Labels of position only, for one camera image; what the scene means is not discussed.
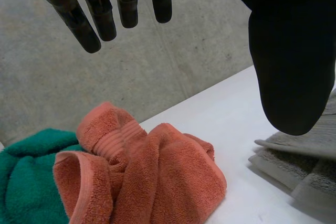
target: gray towel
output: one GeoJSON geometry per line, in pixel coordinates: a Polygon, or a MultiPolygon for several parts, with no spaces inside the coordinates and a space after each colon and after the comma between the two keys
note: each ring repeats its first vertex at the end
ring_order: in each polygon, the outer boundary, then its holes
{"type": "Polygon", "coordinates": [[[266,148],[249,161],[291,189],[294,199],[336,212],[336,162],[266,148]]]}
{"type": "Polygon", "coordinates": [[[322,117],[307,134],[290,136],[278,132],[256,143],[267,148],[249,158],[252,164],[291,189],[294,199],[336,212],[335,91],[322,117]]]}

